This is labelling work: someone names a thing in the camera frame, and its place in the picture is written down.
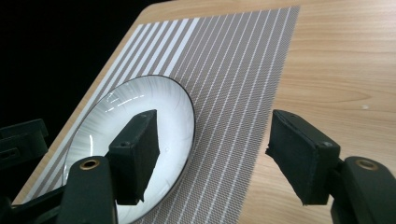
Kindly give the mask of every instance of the metal screw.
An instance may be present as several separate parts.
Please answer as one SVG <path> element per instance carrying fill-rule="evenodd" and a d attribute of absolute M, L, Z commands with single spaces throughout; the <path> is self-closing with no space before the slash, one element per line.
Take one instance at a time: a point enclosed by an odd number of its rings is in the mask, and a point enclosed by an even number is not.
<path fill-rule="evenodd" d="M 366 170 L 370 170 L 370 171 L 376 171 L 378 170 L 378 166 L 373 163 L 372 161 L 367 161 L 367 160 L 356 160 L 355 161 L 357 165 L 359 165 L 359 167 L 366 169 Z"/>

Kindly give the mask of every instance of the wooden table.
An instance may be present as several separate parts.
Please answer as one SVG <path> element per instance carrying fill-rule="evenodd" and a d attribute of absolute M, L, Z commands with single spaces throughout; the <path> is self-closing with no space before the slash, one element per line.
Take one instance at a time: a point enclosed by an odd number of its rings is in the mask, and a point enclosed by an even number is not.
<path fill-rule="evenodd" d="M 85 94 L 14 203 L 20 203 L 138 24 L 300 6 L 273 108 L 296 113 L 342 148 L 396 174 L 396 2 L 182 0 L 147 7 Z M 332 223 L 328 205 L 302 206 L 265 132 L 240 223 Z"/>

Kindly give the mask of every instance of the plate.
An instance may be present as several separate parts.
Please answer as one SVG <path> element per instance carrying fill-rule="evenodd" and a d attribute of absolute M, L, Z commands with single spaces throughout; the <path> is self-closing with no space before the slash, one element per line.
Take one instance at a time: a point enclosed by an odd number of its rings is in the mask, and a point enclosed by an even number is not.
<path fill-rule="evenodd" d="M 189 164 L 195 135 L 195 114 L 188 93 L 170 77 L 131 79 L 104 96 L 81 122 L 64 162 L 63 184 L 74 162 L 105 156 L 128 121 L 156 109 L 160 156 L 148 182 L 144 202 L 117 205 L 119 223 L 131 223 L 158 205 L 177 185 Z"/>

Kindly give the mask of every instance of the gray stripe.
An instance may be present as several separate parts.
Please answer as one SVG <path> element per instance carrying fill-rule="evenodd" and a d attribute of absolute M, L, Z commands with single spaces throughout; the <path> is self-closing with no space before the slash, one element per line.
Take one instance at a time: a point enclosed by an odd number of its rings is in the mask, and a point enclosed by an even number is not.
<path fill-rule="evenodd" d="M 150 52 L 150 54 L 148 55 L 147 59 L 145 60 L 145 62 L 143 63 L 142 67 L 140 68 L 139 72 L 137 73 L 136 77 L 141 77 L 144 75 L 148 75 L 148 74 L 143 74 L 143 72 L 146 70 L 149 61 L 151 60 L 152 56 L 155 53 L 155 50 L 160 46 L 161 44 L 161 40 L 163 40 L 163 37 L 166 34 L 166 31 L 169 29 L 170 25 L 172 24 L 172 22 L 168 22 L 166 27 L 164 28 L 163 32 L 161 33 L 160 37 L 158 38 L 158 41 L 153 43 L 154 47 L 152 48 L 152 51 Z"/>
<path fill-rule="evenodd" d="M 198 33 L 198 36 L 200 36 L 201 38 L 197 39 L 197 42 L 193 43 L 195 49 L 191 53 L 190 57 L 188 57 L 189 61 L 184 69 L 184 72 L 182 72 L 181 77 L 177 79 L 182 86 L 186 86 L 187 79 L 189 76 L 191 76 L 191 70 L 193 68 L 193 64 L 191 64 L 191 62 L 198 62 L 199 54 L 196 54 L 196 52 L 197 50 L 200 50 L 204 47 L 207 36 L 210 35 L 211 31 L 213 31 L 213 25 L 215 24 L 216 20 L 217 19 L 214 19 L 214 17 L 210 17 L 208 20 L 204 20 L 203 26 L 205 27 L 205 29 L 201 30 L 201 32 Z"/>
<path fill-rule="evenodd" d="M 166 49 L 169 47 L 169 43 L 172 41 L 172 36 L 175 35 L 175 33 L 177 32 L 178 28 L 180 27 L 182 20 L 177 21 L 177 24 L 174 28 L 174 30 L 172 31 L 172 33 L 169 35 L 169 38 L 166 40 L 163 48 L 161 49 L 161 52 L 158 56 L 158 58 L 155 60 L 154 65 L 150 68 L 150 70 L 148 71 L 148 75 L 153 75 L 155 69 L 158 66 L 158 63 L 160 62 L 161 58 L 164 56 L 163 54 L 165 53 Z"/>
<path fill-rule="evenodd" d="M 189 45 L 187 45 L 187 47 L 180 54 L 181 59 L 176 62 L 174 70 L 169 77 L 176 79 L 176 76 L 179 74 L 180 65 L 183 64 L 188 59 L 187 56 L 190 55 L 190 51 L 194 49 L 193 46 L 195 46 L 196 43 L 198 43 L 200 40 L 202 40 L 202 36 L 199 34 L 201 33 L 201 31 L 203 29 L 205 29 L 204 24 L 205 24 L 206 20 L 207 20 L 207 17 L 204 17 L 204 18 L 198 20 L 198 22 L 195 26 L 195 29 L 193 30 L 193 32 L 191 34 L 191 36 L 193 36 L 191 43 Z"/>
<path fill-rule="evenodd" d="M 173 56 L 175 55 L 175 52 L 177 51 L 177 46 L 180 45 L 181 41 L 183 40 L 183 37 L 186 35 L 191 24 L 192 24 L 192 20 L 188 20 L 186 26 L 184 26 L 184 29 L 180 34 L 180 37 L 178 38 L 177 42 L 175 43 L 175 46 L 172 48 L 169 55 L 165 55 L 167 57 L 167 59 L 165 60 L 165 63 L 163 64 L 164 65 L 163 68 L 160 70 L 161 75 L 163 75 L 164 72 L 166 71 L 167 65 L 171 62 Z"/>
<path fill-rule="evenodd" d="M 129 80 L 132 77 L 132 73 L 134 72 L 134 70 L 136 69 L 136 67 L 139 65 L 139 63 L 142 61 L 143 56 L 145 55 L 144 52 L 146 52 L 149 48 L 149 46 L 152 43 L 152 40 L 155 38 L 155 35 L 158 34 L 158 31 L 160 30 L 161 25 L 158 25 L 157 28 L 155 29 L 154 33 L 151 35 L 151 38 L 149 39 L 148 43 L 146 44 L 146 46 L 143 48 L 143 53 L 137 55 L 138 58 L 136 60 L 136 62 L 134 63 L 134 66 L 131 68 L 129 75 L 125 78 L 125 80 Z"/>
<path fill-rule="evenodd" d="M 99 91 L 99 93 L 95 96 L 95 100 L 93 101 L 94 104 L 96 104 L 97 102 L 99 102 L 99 100 L 101 99 L 101 96 L 104 94 L 104 91 L 106 89 L 106 87 L 109 85 L 109 83 L 111 82 L 111 80 L 113 79 L 113 77 L 115 76 L 115 74 L 117 73 L 117 71 L 119 71 L 120 66 L 122 65 L 123 62 L 125 62 L 125 60 L 128 60 L 127 55 L 131 52 L 132 48 L 134 47 L 134 45 L 136 45 L 137 40 L 139 39 L 139 37 L 142 35 L 144 31 L 144 28 L 139 30 L 139 33 L 136 35 L 134 41 L 131 43 L 130 46 L 128 46 L 128 49 L 125 50 L 125 53 L 122 55 L 122 57 L 120 58 L 119 63 L 117 64 L 117 66 L 114 68 L 113 72 L 111 73 L 109 79 L 106 81 L 104 87 Z"/>
<path fill-rule="evenodd" d="M 137 52 L 140 50 L 140 48 L 143 47 L 142 45 L 145 42 L 145 40 L 148 38 L 149 32 L 151 31 L 153 25 L 154 25 L 153 23 L 150 25 L 150 27 L 148 28 L 148 30 L 144 34 L 143 38 L 140 39 L 140 42 L 138 43 L 138 47 L 134 49 L 134 51 L 131 54 L 131 57 L 129 57 L 127 59 L 125 66 L 122 67 L 122 70 L 121 70 L 120 74 L 117 76 L 116 81 L 111 86 L 111 88 L 110 88 L 111 90 L 114 90 L 117 86 L 119 86 L 120 82 L 122 83 L 122 82 L 124 82 L 126 80 L 126 78 L 124 78 L 123 75 L 125 74 L 126 69 L 128 68 L 128 66 L 131 64 L 131 61 L 136 56 Z"/>

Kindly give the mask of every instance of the white stripe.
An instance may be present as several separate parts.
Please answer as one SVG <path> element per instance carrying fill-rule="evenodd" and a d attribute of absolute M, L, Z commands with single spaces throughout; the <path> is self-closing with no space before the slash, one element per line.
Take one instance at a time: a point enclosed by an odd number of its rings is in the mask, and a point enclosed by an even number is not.
<path fill-rule="evenodd" d="M 143 49 L 146 47 L 147 43 L 151 39 L 152 35 L 155 32 L 155 29 L 157 29 L 158 24 L 159 24 L 158 22 L 154 23 L 154 26 L 152 27 L 151 31 L 148 33 L 148 36 L 145 37 L 145 41 L 139 46 L 139 49 L 137 50 L 136 54 L 133 55 L 132 60 L 129 62 L 128 67 L 126 68 L 124 74 L 122 74 L 122 77 L 120 78 L 119 83 L 117 84 L 117 86 L 122 84 L 125 81 L 125 78 L 129 75 L 129 72 L 131 71 L 132 67 L 136 63 L 136 60 L 139 59 L 140 54 L 142 53 Z"/>
<path fill-rule="evenodd" d="M 178 38 L 180 37 L 181 32 L 183 32 L 183 29 L 186 26 L 187 21 L 188 21 L 188 19 L 184 19 L 181 22 L 180 27 L 178 27 L 177 32 L 173 36 L 173 39 L 172 39 L 171 43 L 169 44 L 168 48 L 166 49 L 165 53 L 163 54 L 163 57 L 161 58 L 160 62 L 158 63 L 157 68 L 154 70 L 154 74 L 159 74 L 160 71 L 163 69 L 163 65 L 165 64 L 166 59 L 169 57 L 169 54 L 172 51 L 172 49 L 174 48 Z"/>
<path fill-rule="evenodd" d="M 137 38 L 137 40 L 134 43 L 134 45 L 132 46 L 132 48 L 128 51 L 128 54 L 126 55 L 125 60 L 121 63 L 119 69 L 116 71 L 116 73 L 114 74 L 111 81 L 107 84 L 107 86 L 106 86 L 105 90 L 102 92 L 102 95 L 100 96 L 100 98 L 103 98 L 110 91 L 110 88 L 113 86 L 113 83 L 116 81 L 117 77 L 120 75 L 120 72 L 125 67 L 125 64 L 127 64 L 128 59 L 131 58 L 131 55 L 134 53 L 134 50 L 141 45 L 142 38 L 144 37 L 144 35 L 146 34 L 147 30 L 149 29 L 149 27 L 151 25 L 152 25 L 152 23 L 149 23 L 144 26 L 145 29 L 142 31 L 142 34 L 140 34 L 140 36 Z"/>
<path fill-rule="evenodd" d="M 62 149 L 65 147 L 68 139 L 70 139 L 70 137 L 72 136 L 72 134 L 74 133 L 74 131 L 76 130 L 77 126 L 80 124 L 80 122 L 82 121 L 82 119 L 84 118 L 85 114 L 87 113 L 87 111 L 89 110 L 89 108 L 91 107 L 93 100 L 95 99 L 95 96 L 97 96 L 100 92 L 100 90 L 103 88 L 103 86 L 105 85 L 105 83 L 107 82 L 107 80 L 110 78 L 111 73 L 114 71 L 116 65 L 120 62 L 120 59 L 122 58 L 122 56 L 125 54 L 125 51 L 129 48 L 129 46 L 132 44 L 132 42 L 134 41 L 134 39 L 136 38 L 137 33 L 140 31 L 140 29 L 142 28 L 142 25 L 139 25 L 136 27 L 135 32 L 133 33 L 133 35 L 130 37 L 130 39 L 128 40 L 128 42 L 125 44 L 125 47 L 121 50 L 120 55 L 116 58 L 116 60 L 114 61 L 114 63 L 110 66 L 110 69 L 107 71 L 107 73 L 105 74 L 103 80 L 100 82 L 100 84 L 98 85 L 98 87 L 96 88 L 95 93 L 92 95 L 92 97 L 90 98 L 89 102 L 85 105 L 85 107 L 82 109 L 81 113 L 79 114 L 79 116 L 76 118 L 76 122 L 73 123 L 72 127 L 70 128 L 69 132 L 66 134 L 66 136 L 64 137 L 64 140 L 61 142 L 61 144 L 58 146 L 58 148 L 55 149 L 54 154 L 52 155 L 52 157 L 50 158 L 48 164 L 46 165 L 46 167 L 43 169 L 43 171 L 41 172 L 41 174 L 38 176 L 37 180 L 35 181 L 35 183 L 33 184 L 32 188 L 29 190 L 29 192 L 26 194 L 25 198 L 23 199 L 24 203 L 29 202 L 30 200 L 33 199 L 33 196 L 35 195 L 35 193 L 38 190 L 38 187 L 45 182 L 44 188 L 48 188 L 49 184 L 51 182 L 52 179 L 47 179 L 44 180 L 46 174 L 49 172 L 50 168 L 53 166 L 53 163 L 55 163 L 56 159 L 59 157 Z"/>
<path fill-rule="evenodd" d="M 181 52 L 186 47 L 187 41 L 189 41 L 192 31 L 195 29 L 195 26 L 198 23 L 198 20 L 199 20 L 198 18 L 195 18 L 192 20 L 189 30 L 184 35 L 184 38 L 181 41 L 180 45 L 178 46 L 177 51 L 176 51 L 174 57 L 172 58 L 172 61 L 168 64 L 168 67 L 166 68 L 166 70 L 163 74 L 164 76 L 169 77 L 171 75 L 171 72 L 172 72 L 173 68 L 175 67 L 175 64 L 176 64 L 178 58 L 180 57 Z"/>
<path fill-rule="evenodd" d="M 285 31 L 285 27 L 286 27 L 286 23 L 288 22 L 289 14 L 290 14 L 290 7 L 289 7 L 289 10 L 288 10 L 288 14 L 287 14 L 287 16 L 286 16 L 285 22 L 283 23 L 282 32 L 280 33 L 280 37 L 279 37 L 279 39 L 278 39 L 278 41 L 277 41 L 276 51 L 275 51 L 273 60 L 271 61 L 271 67 L 270 67 L 270 69 L 269 69 L 269 71 L 268 71 L 267 78 L 265 79 L 265 85 L 264 85 L 264 88 L 262 89 L 262 94 L 261 94 L 261 96 L 260 96 L 259 105 L 256 107 L 256 111 L 255 111 L 255 114 L 254 114 L 254 118 L 253 118 L 252 123 L 255 123 L 255 122 L 256 122 L 257 115 L 259 114 L 260 108 L 261 108 L 261 106 L 262 106 L 262 98 L 264 97 L 265 90 L 267 89 L 267 85 L 268 85 L 268 80 L 269 80 L 269 78 L 270 78 L 270 76 L 271 76 L 271 74 L 272 74 L 272 69 L 273 69 L 273 67 L 274 67 L 274 62 L 275 62 L 275 59 L 276 59 L 277 51 L 278 51 L 278 49 L 279 49 L 280 40 L 282 39 L 283 32 Z M 250 139 L 251 133 L 252 133 L 252 129 L 249 129 L 249 133 L 248 133 L 248 135 L 247 135 L 247 140 Z M 247 150 L 248 150 L 248 149 L 245 148 L 245 150 L 244 150 L 244 152 L 243 152 L 243 154 L 242 154 L 242 158 L 241 158 L 241 160 L 240 160 L 239 163 L 238 163 L 238 168 L 237 168 L 237 170 L 236 170 L 236 175 L 235 175 L 234 178 L 233 178 L 233 184 L 232 184 L 231 190 L 230 190 L 229 193 L 228 193 L 227 202 L 226 202 L 226 204 L 225 204 L 225 206 L 224 206 L 223 213 L 222 213 L 222 215 L 221 215 L 220 223 L 224 221 L 226 212 L 227 212 L 228 207 L 229 207 L 229 205 L 230 205 L 230 200 L 231 200 L 231 196 L 232 196 L 232 193 L 233 193 L 233 188 L 235 187 L 235 181 L 236 181 L 237 177 L 239 176 L 239 172 L 240 172 L 240 170 L 241 170 L 241 166 L 242 166 L 242 163 L 243 163 L 243 161 L 244 161 L 245 154 L 246 154 Z"/>
<path fill-rule="evenodd" d="M 143 74 L 148 74 L 151 67 L 154 66 L 154 63 L 155 63 L 156 59 L 158 58 L 158 55 L 160 54 L 161 50 L 163 49 L 163 46 L 165 45 L 166 41 L 168 40 L 169 35 L 172 34 L 173 29 L 175 29 L 176 24 L 177 24 L 177 21 L 172 21 L 171 26 L 169 27 L 168 31 L 166 32 L 165 36 L 163 37 L 163 40 L 161 41 L 160 45 L 158 46 L 158 48 L 155 50 L 154 54 L 152 55 L 151 60 L 149 61 L 148 66 L 146 67 Z"/>
<path fill-rule="evenodd" d="M 166 24 L 168 24 L 168 21 L 165 22 L 161 22 L 161 28 L 158 31 L 158 33 L 154 36 L 154 39 L 152 40 L 152 43 L 149 45 L 148 50 L 146 51 L 146 53 L 143 55 L 143 59 L 140 61 L 139 65 L 136 67 L 136 69 L 134 70 L 134 72 L 132 73 L 132 77 L 134 78 L 137 76 L 137 72 L 140 71 L 141 67 L 143 66 L 143 64 L 148 60 L 148 56 L 150 55 L 150 53 L 153 51 L 153 48 L 155 46 L 155 43 L 158 42 L 158 39 L 160 38 L 161 34 L 163 33 L 163 30 L 166 27 Z"/>

